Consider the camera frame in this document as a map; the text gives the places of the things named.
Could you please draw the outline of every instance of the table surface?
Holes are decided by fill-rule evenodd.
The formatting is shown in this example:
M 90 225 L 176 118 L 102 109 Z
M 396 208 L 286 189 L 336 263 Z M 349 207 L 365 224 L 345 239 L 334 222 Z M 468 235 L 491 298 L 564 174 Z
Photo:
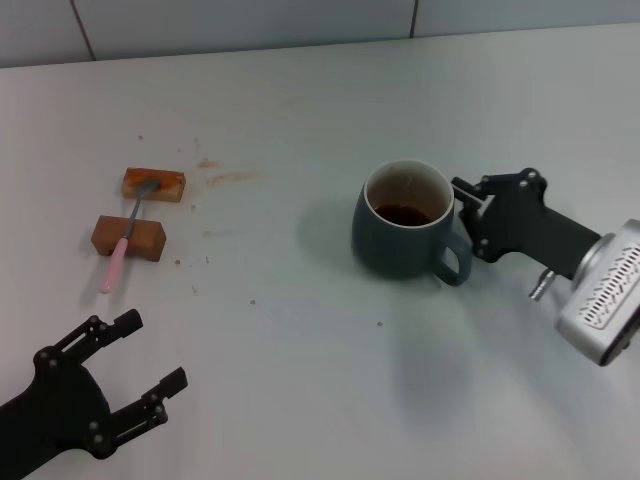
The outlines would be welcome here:
M 456 289 L 384 281 L 349 235 L 365 177 L 406 157 L 536 167 L 548 205 L 617 230 L 640 202 L 639 54 L 619 25 L 1 70 L 0 403 L 39 348 L 134 307 L 145 327 L 86 363 L 112 409 L 189 378 L 166 425 L 31 478 L 638 478 L 640 348 L 573 350 L 568 282 L 534 304 L 542 268 L 515 254 Z M 89 237 L 129 214 L 128 166 L 188 186 L 141 209 L 161 261 L 99 296 Z

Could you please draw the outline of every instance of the mug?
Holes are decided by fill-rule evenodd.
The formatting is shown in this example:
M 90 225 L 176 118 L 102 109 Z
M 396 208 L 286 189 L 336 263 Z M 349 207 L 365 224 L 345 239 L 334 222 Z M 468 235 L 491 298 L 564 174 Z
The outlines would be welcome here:
M 451 231 L 453 187 L 422 160 L 393 160 L 367 178 L 353 215 L 352 249 L 370 270 L 390 278 L 434 273 L 462 285 L 471 273 L 471 246 Z M 446 249 L 458 271 L 443 261 Z

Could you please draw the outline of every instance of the tool handle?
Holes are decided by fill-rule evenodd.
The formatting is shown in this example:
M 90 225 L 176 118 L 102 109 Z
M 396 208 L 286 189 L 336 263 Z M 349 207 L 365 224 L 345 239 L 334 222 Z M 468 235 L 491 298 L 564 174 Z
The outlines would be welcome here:
M 124 237 L 118 240 L 116 248 L 111 254 L 107 273 L 104 276 L 104 280 L 102 280 L 102 285 L 100 285 L 100 293 L 111 293 L 116 288 L 122 272 L 122 263 L 124 262 L 124 254 L 127 251 L 128 244 L 129 240 Z

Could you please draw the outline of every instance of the coffee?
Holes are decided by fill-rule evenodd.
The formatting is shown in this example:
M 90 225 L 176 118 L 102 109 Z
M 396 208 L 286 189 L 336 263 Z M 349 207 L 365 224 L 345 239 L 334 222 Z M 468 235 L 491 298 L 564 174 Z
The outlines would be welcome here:
M 404 227 L 419 227 L 433 221 L 422 210 L 411 205 L 383 205 L 376 208 L 375 212 L 388 222 Z

